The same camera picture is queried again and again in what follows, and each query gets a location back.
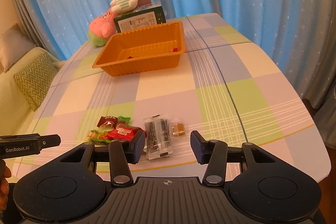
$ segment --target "red candy wrapper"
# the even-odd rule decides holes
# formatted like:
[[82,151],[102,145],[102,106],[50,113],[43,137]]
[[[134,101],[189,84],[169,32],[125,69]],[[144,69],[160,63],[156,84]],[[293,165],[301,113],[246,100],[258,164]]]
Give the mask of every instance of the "red candy wrapper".
[[111,128],[115,128],[117,126],[118,118],[112,116],[101,117],[97,127],[108,126]]
[[112,130],[108,133],[107,139],[123,139],[130,141],[133,139],[134,135],[139,131],[142,130],[140,127],[131,127],[131,126],[122,126],[119,125],[115,130]]

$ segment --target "snack packet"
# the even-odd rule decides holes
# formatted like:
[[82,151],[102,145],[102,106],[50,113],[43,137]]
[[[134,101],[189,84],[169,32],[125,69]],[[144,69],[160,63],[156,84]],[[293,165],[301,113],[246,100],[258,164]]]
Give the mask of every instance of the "snack packet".
[[108,133],[107,139],[123,139],[130,141],[139,130],[142,129],[140,127],[118,125],[116,129]]
[[173,137],[185,135],[184,124],[181,122],[180,118],[172,120],[171,123],[172,123]]
[[147,132],[147,154],[149,160],[168,157],[173,153],[170,143],[168,120],[164,116],[144,119]]
[[97,127],[108,126],[115,128],[117,126],[118,118],[112,116],[100,117]]
[[131,120],[130,117],[123,117],[123,116],[119,116],[118,117],[118,122],[117,122],[117,126],[119,125],[128,125],[129,124],[129,121]]
[[108,132],[99,132],[97,130],[91,130],[87,135],[88,141],[93,142],[95,145],[109,145],[111,140],[107,139]]

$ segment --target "green plush base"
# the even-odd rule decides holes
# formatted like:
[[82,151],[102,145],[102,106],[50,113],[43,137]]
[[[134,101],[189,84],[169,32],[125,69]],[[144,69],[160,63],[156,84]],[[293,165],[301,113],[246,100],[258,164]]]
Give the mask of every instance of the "green plush base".
[[104,46],[107,43],[107,39],[105,38],[101,38],[101,37],[97,37],[93,32],[91,32],[90,30],[87,31],[87,36],[89,37],[91,43],[95,46],[95,47],[101,47]]

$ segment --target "metal screw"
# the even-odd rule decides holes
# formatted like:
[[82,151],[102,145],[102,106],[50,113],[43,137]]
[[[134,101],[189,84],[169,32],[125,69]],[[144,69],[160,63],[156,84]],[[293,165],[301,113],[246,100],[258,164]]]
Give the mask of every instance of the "metal screw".
[[128,176],[125,175],[119,175],[119,176],[115,176],[113,179],[116,183],[120,183],[120,184],[124,184],[129,182],[131,179]]
[[211,175],[211,176],[207,176],[205,180],[209,183],[215,184],[215,183],[220,183],[222,181],[222,178],[217,175]]

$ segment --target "plaid tablecloth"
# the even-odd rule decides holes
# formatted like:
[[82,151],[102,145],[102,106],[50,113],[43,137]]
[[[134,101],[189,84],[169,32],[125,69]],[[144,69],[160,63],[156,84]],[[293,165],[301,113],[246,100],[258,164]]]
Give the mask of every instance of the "plaid tablecloth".
[[[249,141],[320,181],[330,161],[305,106],[290,83],[263,50],[217,14],[174,19],[182,21],[187,53],[177,68],[111,77],[92,69],[101,48],[85,43],[57,74],[28,133],[59,134],[59,147],[8,164],[13,175],[28,172],[85,141],[101,116],[126,116],[143,127],[157,114],[181,117],[186,131],[230,146]],[[137,176],[200,176],[189,134],[172,140],[172,157],[130,165]],[[109,180],[108,164],[97,173]],[[226,179],[239,173],[230,164]]]

